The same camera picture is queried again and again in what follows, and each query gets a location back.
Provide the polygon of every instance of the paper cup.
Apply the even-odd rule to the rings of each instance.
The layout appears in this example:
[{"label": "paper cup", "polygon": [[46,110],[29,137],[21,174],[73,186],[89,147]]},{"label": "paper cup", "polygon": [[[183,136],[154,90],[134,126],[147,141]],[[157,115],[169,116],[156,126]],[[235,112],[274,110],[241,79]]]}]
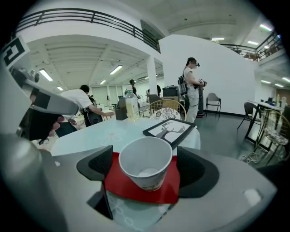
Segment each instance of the paper cup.
[{"label": "paper cup", "polygon": [[121,170],[145,191],[159,189],[172,159],[169,143],[145,137],[129,143],[119,154]]}]

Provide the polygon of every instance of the cup rim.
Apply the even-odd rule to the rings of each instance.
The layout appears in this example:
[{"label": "cup rim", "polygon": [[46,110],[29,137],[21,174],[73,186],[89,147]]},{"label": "cup rim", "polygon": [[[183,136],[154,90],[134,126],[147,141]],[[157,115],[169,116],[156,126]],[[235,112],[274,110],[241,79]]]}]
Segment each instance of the cup rim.
[{"label": "cup rim", "polygon": [[[151,175],[151,176],[141,176],[141,177],[140,177],[140,176],[136,176],[136,175],[131,175],[131,174],[127,173],[127,172],[124,170],[124,168],[122,167],[122,164],[121,164],[121,162],[120,162],[120,157],[121,157],[121,155],[122,155],[122,152],[123,152],[123,150],[124,150],[127,146],[129,146],[131,143],[134,143],[134,142],[136,142],[137,140],[147,139],[147,138],[154,138],[154,139],[158,139],[158,140],[161,140],[162,142],[164,142],[164,143],[165,143],[165,144],[170,148],[170,151],[171,151],[170,159],[169,159],[169,161],[166,163],[166,165],[164,166],[163,169],[159,170],[158,172],[154,173],[154,174]],[[171,162],[171,160],[172,160],[172,156],[173,156],[172,147],[170,146],[170,144],[169,144],[168,142],[164,141],[163,139],[160,139],[160,138],[157,138],[157,137],[152,137],[152,136],[149,136],[149,137],[142,137],[142,138],[136,139],[136,140],[134,140],[134,141],[128,143],[128,144],[126,145],[126,147],[124,147],[124,148],[122,149],[122,151],[119,153],[119,157],[118,157],[119,165],[120,165],[122,171],[125,172],[126,175],[131,176],[131,177],[136,177],[136,178],[148,178],[148,177],[155,176],[155,175],[159,174],[160,172],[163,172],[163,171],[168,167],[168,165],[170,164],[170,162]]]}]

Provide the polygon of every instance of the red coaster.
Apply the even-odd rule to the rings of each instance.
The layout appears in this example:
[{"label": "red coaster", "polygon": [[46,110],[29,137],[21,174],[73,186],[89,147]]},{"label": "red coaster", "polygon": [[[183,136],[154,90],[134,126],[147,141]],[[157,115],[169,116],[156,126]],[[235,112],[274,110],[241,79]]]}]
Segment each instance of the red coaster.
[{"label": "red coaster", "polygon": [[118,156],[119,153],[113,152],[113,165],[105,179],[106,190],[135,201],[159,204],[172,204],[177,202],[180,176],[176,167],[176,156],[172,157],[162,186],[153,192],[147,192],[139,188],[122,172],[119,166]]}]

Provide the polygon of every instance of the balcony railing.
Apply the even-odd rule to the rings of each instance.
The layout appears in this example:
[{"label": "balcony railing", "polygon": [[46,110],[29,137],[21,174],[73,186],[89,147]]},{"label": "balcony railing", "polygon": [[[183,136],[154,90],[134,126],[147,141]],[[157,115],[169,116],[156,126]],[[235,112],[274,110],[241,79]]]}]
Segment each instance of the balcony railing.
[{"label": "balcony railing", "polygon": [[29,27],[58,21],[82,21],[112,27],[142,40],[157,51],[159,50],[158,41],[154,36],[134,25],[109,14],[80,8],[56,8],[29,14],[19,22],[16,33]]},{"label": "balcony railing", "polygon": [[233,50],[244,58],[253,61],[261,61],[262,59],[265,59],[266,57],[284,48],[280,35],[278,35],[275,31],[272,32],[269,37],[266,38],[257,48],[234,44],[221,45]]}]

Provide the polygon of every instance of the white t-shirt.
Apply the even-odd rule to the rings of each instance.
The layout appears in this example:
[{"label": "white t-shirt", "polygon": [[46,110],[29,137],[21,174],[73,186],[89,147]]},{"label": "white t-shirt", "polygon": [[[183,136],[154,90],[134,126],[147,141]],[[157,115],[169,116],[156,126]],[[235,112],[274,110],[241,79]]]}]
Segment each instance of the white t-shirt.
[{"label": "white t-shirt", "polygon": [[188,81],[188,77],[187,77],[187,74],[191,72],[192,73],[192,69],[191,68],[185,68],[184,72],[183,72],[183,76],[184,76],[184,79],[186,81],[186,86],[189,88],[190,86],[193,86],[193,84],[189,83]]},{"label": "white t-shirt", "polygon": [[[81,108],[86,108],[89,105],[92,105],[92,102],[89,99],[89,97],[87,96],[87,94],[81,89],[67,90],[65,92],[62,92],[60,95],[73,101]],[[68,115],[63,115],[63,116],[66,119],[69,119],[72,117],[72,116],[68,116]]]}]

